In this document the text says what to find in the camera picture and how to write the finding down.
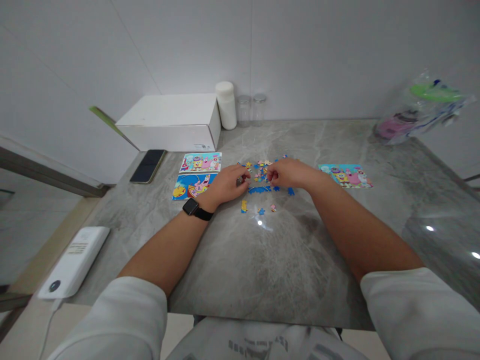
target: smartphone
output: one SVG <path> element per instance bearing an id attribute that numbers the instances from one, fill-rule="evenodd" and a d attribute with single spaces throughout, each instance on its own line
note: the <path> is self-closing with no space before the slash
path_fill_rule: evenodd
<path id="1" fill-rule="evenodd" d="M 135 184 L 150 184 L 160 167 L 166 151 L 148 150 L 130 179 Z"/>

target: charging cable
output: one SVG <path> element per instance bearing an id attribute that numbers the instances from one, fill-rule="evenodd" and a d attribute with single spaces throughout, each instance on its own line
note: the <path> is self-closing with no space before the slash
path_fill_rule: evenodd
<path id="1" fill-rule="evenodd" d="M 42 355 L 44 354 L 44 351 L 45 351 L 45 345 L 47 344 L 47 338 L 49 337 L 50 324 L 52 323 L 52 319 L 54 318 L 55 313 L 57 312 L 58 309 L 60 309 L 63 303 L 64 303 L 64 299 L 61 298 L 61 299 L 55 299 L 53 301 L 53 304 L 51 305 L 50 317 L 48 318 L 48 322 L 46 323 L 46 328 L 43 335 L 43 342 L 41 344 L 38 360 L 42 360 Z"/>

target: white power bank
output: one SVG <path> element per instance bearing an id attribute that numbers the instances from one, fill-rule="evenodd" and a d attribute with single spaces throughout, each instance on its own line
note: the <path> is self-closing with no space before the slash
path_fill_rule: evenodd
<path id="1" fill-rule="evenodd" d="M 40 299 L 69 298 L 78 291 L 110 229 L 88 226 L 80 229 L 40 288 Z"/>

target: person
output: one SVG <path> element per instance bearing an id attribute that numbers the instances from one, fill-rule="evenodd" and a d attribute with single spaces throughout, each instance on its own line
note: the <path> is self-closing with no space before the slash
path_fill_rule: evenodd
<path id="1" fill-rule="evenodd" d="M 360 283 L 375 329 L 393 360 L 480 357 L 477 310 L 328 174 L 286 158 L 270 165 L 267 177 L 272 186 L 302 188 L 310 194 Z M 196 198 L 203 215 L 242 195 L 249 178 L 241 165 L 222 169 L 209 189 Z M 208 224 L 190 212 L 181 211 L 132 257 L 51 360 L 159 359 L 167 299 Z M 331 328 L 214 317 L 196 325 L 169 356 L 243 358 L 366 359 Z"/>

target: cartoon picture card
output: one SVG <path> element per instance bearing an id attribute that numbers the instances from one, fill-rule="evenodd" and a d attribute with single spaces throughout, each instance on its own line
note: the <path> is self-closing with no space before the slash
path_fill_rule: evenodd
<path id="1" fill-rule="evenodd" d="M 330 176 L 342 188 L 371 189 L 373 184 L 358 164 L 323 164 L 318 168 Z"/>
<path id="2" fill-rule="evenodd" d="M 217 173 L 221 164 L 221 152 L 189 153 L 183 157 L 180 173 Z"/>
<path id="3" fill-rule="evenodd" d="M 196 198 L 207 190 L 217 174 L 185 174 L 178 175 L 173 189 L 172 200 Z"/>

